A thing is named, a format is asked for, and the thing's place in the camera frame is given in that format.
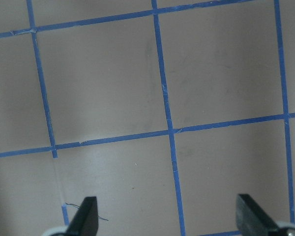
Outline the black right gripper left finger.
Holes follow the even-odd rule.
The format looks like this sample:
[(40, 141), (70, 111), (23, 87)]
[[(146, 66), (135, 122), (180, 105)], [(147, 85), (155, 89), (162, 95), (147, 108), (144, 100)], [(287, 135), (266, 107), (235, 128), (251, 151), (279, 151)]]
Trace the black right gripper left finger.
[(85, 197), (73, 217), (66, 236), (96, 236), (99, 229), (97, 198)]

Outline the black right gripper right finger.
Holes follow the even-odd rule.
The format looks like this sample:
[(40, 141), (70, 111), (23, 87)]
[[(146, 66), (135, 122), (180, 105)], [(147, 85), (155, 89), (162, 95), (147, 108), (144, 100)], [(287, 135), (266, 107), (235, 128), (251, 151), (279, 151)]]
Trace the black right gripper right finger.
[(236, 197), (236, 226), (242, 236), (281, 236), (280, 227), (249, 194)]

